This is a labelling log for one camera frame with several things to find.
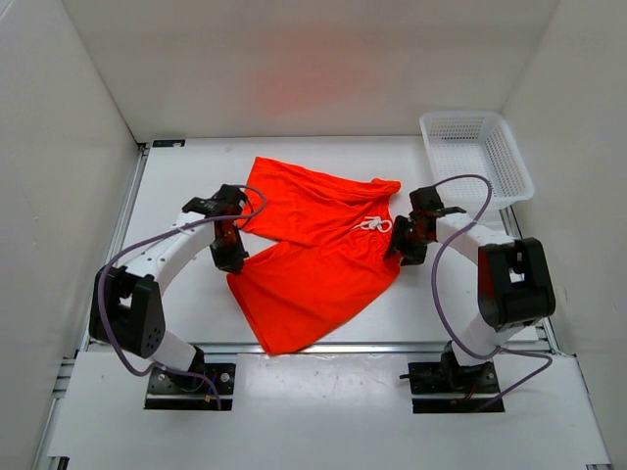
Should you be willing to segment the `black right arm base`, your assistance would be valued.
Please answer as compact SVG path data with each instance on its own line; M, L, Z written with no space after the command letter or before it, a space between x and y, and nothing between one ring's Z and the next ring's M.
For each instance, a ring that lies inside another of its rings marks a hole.
M451 344L436 362L410 362L399 376L410 384L414 414L503 413L493 361L461 366Z

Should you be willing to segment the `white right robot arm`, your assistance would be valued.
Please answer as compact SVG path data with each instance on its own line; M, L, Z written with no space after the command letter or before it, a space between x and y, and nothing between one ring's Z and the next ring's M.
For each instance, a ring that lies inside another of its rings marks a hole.
M555 313L555 291L539 240L514 239L463 211L397 216L384 257L399 255L402 265L419 265L435 242L441 247L432 264L432 296L454 356L441 365L440 379L449 390L460 392L474 381L474 366L491 360L522 329ZM448 322L437 291L438 264L448 248L477 267L478 313L460 334Z

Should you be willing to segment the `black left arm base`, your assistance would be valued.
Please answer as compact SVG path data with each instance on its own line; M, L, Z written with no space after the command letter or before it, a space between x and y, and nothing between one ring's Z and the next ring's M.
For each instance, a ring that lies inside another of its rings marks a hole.
M169 411L231 411L236 364L208 361L198 352L191 375L155 369L148 379L144 408Z

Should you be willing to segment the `orange mesh shorts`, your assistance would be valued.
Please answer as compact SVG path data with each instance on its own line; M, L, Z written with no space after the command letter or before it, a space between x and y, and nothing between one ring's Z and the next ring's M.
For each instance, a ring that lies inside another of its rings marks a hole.
M247 196L265 202L245 232L273 246L245 261L228 288L269 355L296 353L344 325L400 274L385 259L391 231L353 230L368 215L392 218L400 182L360 182L258 157Z

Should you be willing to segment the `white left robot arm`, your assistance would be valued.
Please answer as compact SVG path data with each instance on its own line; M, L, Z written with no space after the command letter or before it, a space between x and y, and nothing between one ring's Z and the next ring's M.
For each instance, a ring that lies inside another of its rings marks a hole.
M206 369L197 349L167 329L162 296L177 274L216 240L218 225L228 229L237 219L182 212L169 231L120 252L122 258L134 251L138 255L96 274L89 336L171 369L171 380L184 392L201 388Z

